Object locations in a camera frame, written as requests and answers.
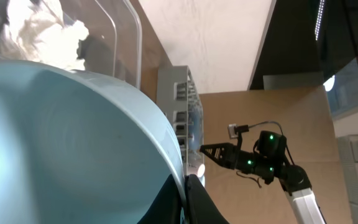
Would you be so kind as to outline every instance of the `brown tabletop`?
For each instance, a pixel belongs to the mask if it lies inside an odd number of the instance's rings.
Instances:
[[[140,90],[155,102],[157,99],[158,68],[172,66],[167,53],[155,34],[138,0],[131,0],[142,24],[142,77]]]

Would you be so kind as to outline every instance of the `cable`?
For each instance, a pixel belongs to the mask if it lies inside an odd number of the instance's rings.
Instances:
[[[256,127],[256,126],[263,125],[263,124],[276,124],[276,125],[280,128],[281,135],[282,135],[282,136],[284,135],[283,129],[281,128],[281,125],[280,125],[278,122],[276,122],[276,121],[264,121],[264,122],[261,122],[261,123],[259,123],[259,124],[250,125],[250,126],[248,126],[248,128],[249,128],[249,129],[250,129],[250,128],[254,128],[254,127]],[[292,156],[291,156],[291,153],[290,153],[290,150],[289,150],[288,146],[285,146],[285,148],[287,149],[287,153],[288,153],[288,156],[289,156],[290,159],[291,159],[292,165],[295,165],[295,163],[293,162],[293,159],[292,159]]]
[[[262,188],[262,186],[261,186],[260,183],[259,183],[259,177],[258,177],[258,179],[255,179],[255,178],[253,178],[253,177],[246,177],[246,176],[240,175],[240,174],[239,174],[240,172],[241,172],[241,171],[239,171],[239,170],[236,172],[237,176],[242,177],[242,178],[251,179],[251,180],[255,181],[255,182],[258,184],[258,187],[259,187],[260,189]]]

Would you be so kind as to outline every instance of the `light blue bowl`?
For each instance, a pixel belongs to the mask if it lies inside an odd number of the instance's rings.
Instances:
[[[0,62],[0,223],[136,223],[169,174],[170,123],[112,77]]]

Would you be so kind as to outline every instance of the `plastic container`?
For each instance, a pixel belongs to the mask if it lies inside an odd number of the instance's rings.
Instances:
[[[116,78],[0,61],[0,223],[137,223],[169,174],[165,115]]]
[[[142,26],[129,0],[60,0],[60,3],[65,24],[80,20],[89,30],[78,51],[86,60],[86,70],[140,88]],[[7,1],[0,0],[0,5],[4,4]],[[0,12],[0,30],[3,17],[6,15]]]

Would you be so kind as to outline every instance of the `dish rack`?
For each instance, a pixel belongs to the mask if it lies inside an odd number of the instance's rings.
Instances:
[[[160,68],[157,83],[157,106],[177,135],[183,170],[189,175],[192,166],[204,164],[199,152],[204,144],[203,106],[193,77],[188,66]]]

